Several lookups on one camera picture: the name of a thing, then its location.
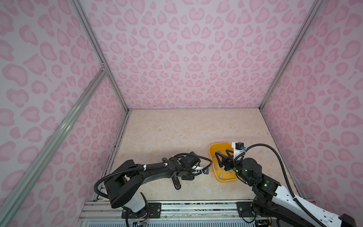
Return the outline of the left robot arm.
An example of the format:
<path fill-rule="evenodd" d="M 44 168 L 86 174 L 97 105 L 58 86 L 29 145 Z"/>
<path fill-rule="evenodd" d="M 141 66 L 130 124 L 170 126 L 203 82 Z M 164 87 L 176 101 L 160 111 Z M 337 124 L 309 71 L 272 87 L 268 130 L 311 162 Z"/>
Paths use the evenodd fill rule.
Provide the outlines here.
<path fill-rule="evenodd" d="M 147 207 L 144 195 L 136 194 L 142 185 L 159 179 L 171 179 L 175 189 L 179 190 L 179 179 L 192 181 L 208 172 L 211 166 L 211 159 L 193 151 L 163 158 L 161 162 L 154 164 L 136 164 L 131 159 L 98 181 L 106 189 L 106 194 L 100 196 L 107 198 L 113 209 L 123 207 L 137 213 Z"/>

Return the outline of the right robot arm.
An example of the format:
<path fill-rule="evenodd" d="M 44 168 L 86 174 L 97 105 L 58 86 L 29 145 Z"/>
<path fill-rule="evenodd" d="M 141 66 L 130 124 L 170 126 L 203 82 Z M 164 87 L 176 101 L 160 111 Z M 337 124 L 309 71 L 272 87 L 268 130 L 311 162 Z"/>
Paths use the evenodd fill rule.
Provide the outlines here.
<path fill-rule="evenodd" d="M 252 158 L 235 159 L 231 151 L 227 155 L 216 152 L 219 167 L 231 170 L 238 179 L 251 187 L 255 198 L 248 212 L 258 216 L 276 218 L 293 227 L 355 227 L 353 217 L 337 215 L 295 195 L 277 180 L 262 172 L 262 167 Z"/>

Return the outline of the yellow plastic tray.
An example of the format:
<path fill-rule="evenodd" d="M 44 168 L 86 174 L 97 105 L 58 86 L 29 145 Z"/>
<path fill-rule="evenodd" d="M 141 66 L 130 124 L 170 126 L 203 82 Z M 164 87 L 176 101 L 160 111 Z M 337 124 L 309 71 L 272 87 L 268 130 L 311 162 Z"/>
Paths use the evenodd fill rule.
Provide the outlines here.
<path fill-rule="evenodd" d="M 233 148 L 230 143 L 220 142 L 214 143 L 209 147 L 210 159 L 212 160 L 212 168 L 215 177 L 219 182 L 226 183 L 237 180 L 237 176 L 232 169 L 225 170 L 224 162 L 222 161 L 225 157 L 233 157 Z"/>

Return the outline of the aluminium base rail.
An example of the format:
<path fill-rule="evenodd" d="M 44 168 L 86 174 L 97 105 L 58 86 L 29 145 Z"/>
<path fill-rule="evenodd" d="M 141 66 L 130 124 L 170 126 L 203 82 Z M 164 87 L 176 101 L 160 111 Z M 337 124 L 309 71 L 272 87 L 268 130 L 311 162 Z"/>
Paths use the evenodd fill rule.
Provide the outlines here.
<path fill-rule="evenodd" d="M 151 211 L 137 217 L 125 209 L 112 209 L 107 201 L 87 202 L 78 227 L 270 227 L 272 216 L 247 211 L 251 200 L 150 201 Z"/>

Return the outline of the diagonal aluminium frame bar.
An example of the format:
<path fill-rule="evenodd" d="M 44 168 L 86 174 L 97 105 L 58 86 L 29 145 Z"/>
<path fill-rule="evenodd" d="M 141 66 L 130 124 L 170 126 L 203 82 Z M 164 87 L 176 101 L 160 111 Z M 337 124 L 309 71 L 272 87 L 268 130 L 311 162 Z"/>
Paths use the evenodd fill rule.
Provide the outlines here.
<path fill-rule="evenodd" d="M 90 83 L 88 88 L 84 91 L 74 107 L 70 110 L 68 115 L 64 118 L 57 131 L 53 134 L 44 148 L 40 151 L 35 161 L 23 175 L 17 186 L 9 194 L 1 208 L 1 226 L 6 227 L 13 220 L 14 216 L 22 206 L 23 202 L 31 192 L 40 176 L 52 160 L 53 156 L 60 148 L 61 144 L 68 136 L 74 124 L 88 105 L 90 99 L 95 94 L 99 85 L 107 75 L 107 68 L 102 68 L 95 79 Z"/>

